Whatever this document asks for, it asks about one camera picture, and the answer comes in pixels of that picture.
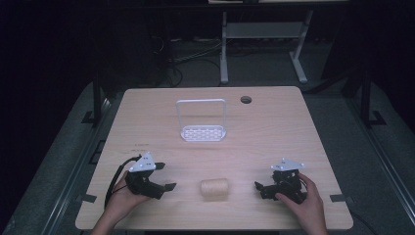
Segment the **table top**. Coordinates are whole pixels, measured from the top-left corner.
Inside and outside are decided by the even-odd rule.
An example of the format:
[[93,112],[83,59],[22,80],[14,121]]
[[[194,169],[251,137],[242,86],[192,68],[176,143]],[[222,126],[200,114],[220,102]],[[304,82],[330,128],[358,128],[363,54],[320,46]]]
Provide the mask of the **table top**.
[[[249,104],[241,97],[249,96]],[[177,100],[226,101],[226,136],[219,142],[186,142],[180,136]],[[203,105],[192,107],[203,113]],[[210,121],[201,115],[199,121]],[[329,229],[349,229],[352,219],[315,129],[296,87],[215,87],[131,89],[125,92],[106,145],[97,164],[76,226],[91,229],[104,209],[107,189],[119,165],[151,152],[165,163],[151,176],[164,185],[176,182],[160,200],[139,205],[117,227],[139,230],[286,230],[298,229],[295,216],[281,203],[262,200],[254,187],[273,183],[271,165],[283,158],[304,163],[300,172],[318,186]],[[209,201],[201,195],[201,181],[227,178],[229,194]]]

